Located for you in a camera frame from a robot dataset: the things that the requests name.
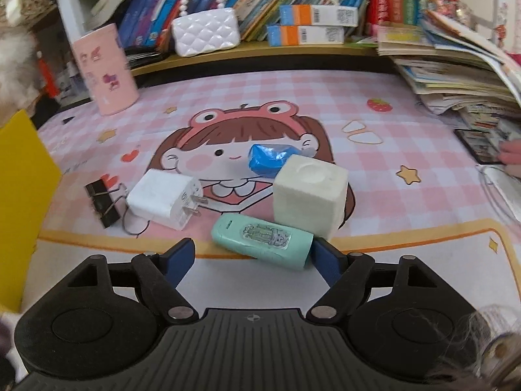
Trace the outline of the white power adapter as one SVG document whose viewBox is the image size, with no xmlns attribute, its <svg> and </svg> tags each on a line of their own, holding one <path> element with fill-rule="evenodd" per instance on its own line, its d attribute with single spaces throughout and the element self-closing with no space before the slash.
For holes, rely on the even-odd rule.
<svg viewBox="0 0 521 391">
<path fill-rule="evenodd" d="M 182 230 L 199 206 L 207 204 L 197 178 L 152 168 L 126 197 L 136 216 L 170 229 Z"/>
</svg>

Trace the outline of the mint green eraser case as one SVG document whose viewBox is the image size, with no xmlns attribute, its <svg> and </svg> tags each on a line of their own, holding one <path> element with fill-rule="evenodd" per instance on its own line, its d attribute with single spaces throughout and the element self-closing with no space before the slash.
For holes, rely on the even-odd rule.
<svg viewBox="0 0 521 391">
<path fill-rule="evenodd" d="M 216 244 L 282 268 L 302 270 L 314 235 L 243 214 L 222 214 L 211 230 Z"/>
</svg>

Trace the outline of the white cube block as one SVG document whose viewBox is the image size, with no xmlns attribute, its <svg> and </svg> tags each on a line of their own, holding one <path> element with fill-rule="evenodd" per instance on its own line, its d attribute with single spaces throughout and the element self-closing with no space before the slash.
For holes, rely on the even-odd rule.
<svg viewBox="0 0 521 391">
<path fill-rule="evenodd" d="M 347 169 L 294 154 L 273 183 L 276 223 L 330 239 L 345 218 Z"/>
</svg>

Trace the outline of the black binder clip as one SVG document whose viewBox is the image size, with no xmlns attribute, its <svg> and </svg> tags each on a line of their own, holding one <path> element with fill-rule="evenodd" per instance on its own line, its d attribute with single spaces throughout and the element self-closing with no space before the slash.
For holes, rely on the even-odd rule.
<svg viewBox="0 0 521 391">
<path fill-rule="evenodd" d="M 104 229 L 111 227 L 122 218 L 117 203 L 127 195 L 127 188 L 123 183 L 109 188 L 102 179 L 98 179 L 87 184 L 85 190 Z"/>
</svg>

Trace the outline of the blue plastic item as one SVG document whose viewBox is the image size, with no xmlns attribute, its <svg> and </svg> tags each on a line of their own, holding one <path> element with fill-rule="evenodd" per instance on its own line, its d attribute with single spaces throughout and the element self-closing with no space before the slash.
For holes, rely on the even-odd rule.
<svg viewBox="0 0 521 391">
<path fill-rule="evenodd" d="M 248 168 L 260 178 L 275 178 L 284 164 L 302 151 L 290 145 L 253 144 L 248 153 Z"/>
</svg>

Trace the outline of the pink checkered table mat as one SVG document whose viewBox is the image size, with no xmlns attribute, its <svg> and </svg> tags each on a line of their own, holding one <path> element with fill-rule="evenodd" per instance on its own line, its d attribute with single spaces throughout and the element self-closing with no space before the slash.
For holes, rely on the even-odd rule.
<svg viewBox="0 0 521 391">
<path fill-rule="evenodd" d="M 128 261 L 181 238 L 198 308 L 308 308 L 326 289 L 284 226 L 342 252 L 413 254 L 477 308 L 520 306 L 520 226 L 452 128 L 397 76 L 258 72 L 146 88 L 104 117 L 88 103 L 40 137 L 63 176 L 22 305 L 88 256 Z"/>
</svg>

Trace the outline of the yellow cardboard box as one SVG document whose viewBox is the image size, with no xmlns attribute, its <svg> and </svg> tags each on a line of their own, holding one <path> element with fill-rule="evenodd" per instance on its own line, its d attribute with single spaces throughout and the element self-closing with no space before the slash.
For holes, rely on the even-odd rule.
<svg viewBox="0 0 521 391">
<path fill-rule="evenodd" d="M 61 171 L 24 111 L 1 128 L 1 310 L 17 312 Z"/>
</svg>

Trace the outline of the pink fluffy glove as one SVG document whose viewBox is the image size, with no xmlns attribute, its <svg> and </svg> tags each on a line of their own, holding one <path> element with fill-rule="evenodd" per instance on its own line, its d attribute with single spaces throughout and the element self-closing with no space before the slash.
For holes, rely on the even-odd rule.
<svg viewBox="0 0 521 391">
<path fill-rule="evenodd" d="M 521 139 L 502 142 L 498 159 L 505 166 L 506 173 L 521 178 Z"/>
</svg>

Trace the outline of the pink cylindrical pen holder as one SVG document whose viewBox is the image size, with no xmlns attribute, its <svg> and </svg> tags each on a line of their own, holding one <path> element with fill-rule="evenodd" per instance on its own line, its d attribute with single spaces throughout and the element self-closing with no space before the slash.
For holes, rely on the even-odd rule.
<svg viewBox="0 0 521 391">
<path fill-rule="evenodd" d="M 102 116 L 130 108 L 139 90 L 115 24 L 103 26 L 72 44 L 79 71 Z"/>
</svg>

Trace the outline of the stack of papers and magazines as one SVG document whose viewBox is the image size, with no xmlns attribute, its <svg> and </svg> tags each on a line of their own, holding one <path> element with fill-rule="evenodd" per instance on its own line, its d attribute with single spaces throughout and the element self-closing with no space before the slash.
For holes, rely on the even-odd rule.
<svg viewBox="0 0 521 391">
<path fill-rule="evenodd" d="M 431 113 L 455 111 L 482 131 L 520 122 L 520 64 L 459 21 L 426 10 L 418 26 L 380 26 L 377 42 Z"/>
</svg>

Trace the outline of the orange and white cat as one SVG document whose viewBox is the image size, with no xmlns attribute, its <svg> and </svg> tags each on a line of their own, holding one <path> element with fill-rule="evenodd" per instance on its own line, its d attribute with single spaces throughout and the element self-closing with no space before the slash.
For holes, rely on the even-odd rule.
<svg viewBox="0 0 521 391">
<path fill-rule="evenodd" d="M 39 71 L 34 36 L 23 27 L 1 28 L 1 112 L 5 126 L 18 111 L 35 114 Z"/>
</svg>

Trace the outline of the orange blue white box lower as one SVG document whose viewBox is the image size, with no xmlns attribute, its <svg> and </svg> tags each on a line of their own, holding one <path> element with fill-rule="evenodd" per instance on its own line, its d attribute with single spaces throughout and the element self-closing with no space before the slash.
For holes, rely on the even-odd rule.
<svg viewBox="0 0 521 391">
<path fill-rule="evenodd" d="M 345 42 L 342 26 L 280 26 L 268 27 L 270 47 L 302 45 L 341 45 Z"/>
</svg>

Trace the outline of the orange blue white box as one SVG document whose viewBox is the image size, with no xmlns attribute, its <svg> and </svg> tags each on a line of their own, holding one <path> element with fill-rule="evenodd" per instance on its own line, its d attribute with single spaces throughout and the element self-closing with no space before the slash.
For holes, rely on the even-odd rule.
<svg viewBox="0 0 521 391">
<path fill-rule="evenodd" d="M 345 26 L 359 25 L 359 10 L 342 5 L 280 5 L 283 26 Z"/>
<path fill-rule="evenodd" d="M 270 47 L 302 45 L 341 45 L 345 42 L 342 26 L 280 26 L 268 27 Z"/>
</svg>

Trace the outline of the white quilted pearl handbag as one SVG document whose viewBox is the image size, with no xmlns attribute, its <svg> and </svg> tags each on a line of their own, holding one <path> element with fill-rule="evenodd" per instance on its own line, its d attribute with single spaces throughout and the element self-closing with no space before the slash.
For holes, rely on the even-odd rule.
<svg viewBox="0 0 521 391">
<path fill-rule="evenodd" d="M 216 0 L 216 9 L 189 14 L 191 0 L 181 0 L 179 16 L 172 20 L 170 31 L 180 57 L 194 57 L 233 49 L 240 44 L 238 19 L 224 0 Z"/>
</svg>

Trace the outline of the orange blue white box upper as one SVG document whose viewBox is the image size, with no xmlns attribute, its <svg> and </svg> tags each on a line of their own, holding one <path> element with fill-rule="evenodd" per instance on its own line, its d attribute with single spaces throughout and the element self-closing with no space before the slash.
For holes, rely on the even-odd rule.
<svg viewBox="0 0 521 391">
<path fill-rule="evenodd" d="M 359 25 L 359 10 L 342 5 L 280 5 L 283 26 L 345 26 Z"/>
</svg>

